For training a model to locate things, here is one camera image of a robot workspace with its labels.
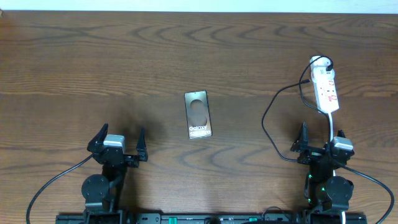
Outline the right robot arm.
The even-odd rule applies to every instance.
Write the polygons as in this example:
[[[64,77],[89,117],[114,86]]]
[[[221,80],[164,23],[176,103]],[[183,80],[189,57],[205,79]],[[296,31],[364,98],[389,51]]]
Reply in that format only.
[[[354,185],[336,175],[335,170],[345,166],[354,155],[351,140],[340,130],[323,147],[310,146],[307,125],[303,123],[290,150],[299,153],[299,164],[309,166],[305,184],[308,208],[299,213],[297,220],[301,223],[344,223]]]

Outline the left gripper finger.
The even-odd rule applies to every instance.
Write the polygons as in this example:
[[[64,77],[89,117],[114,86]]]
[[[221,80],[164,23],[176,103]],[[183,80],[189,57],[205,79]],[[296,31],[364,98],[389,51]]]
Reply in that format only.
[[[137,156],[140,161],[147,162],[148,161],[148,153],[145,142],[145,129],[141,128],[139,139],[136,145]]]
[[[104,140],[108,134],[108,123],[105,123],[95,137],[88,143],[89,152],[101,152],[104,149]]]

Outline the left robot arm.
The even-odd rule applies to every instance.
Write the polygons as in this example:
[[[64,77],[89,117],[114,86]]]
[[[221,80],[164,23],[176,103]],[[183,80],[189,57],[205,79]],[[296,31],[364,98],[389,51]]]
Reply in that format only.
[[[134,215],[120,208],[119,201],[127,170],[148,160],[144,133],[141,129],[135,155],[125,153],[124,136],[108,134],[108,124],[88,143],[87,150],[102,165],[102,173],[89,176],[82,184],[85,223],[134,223]]]

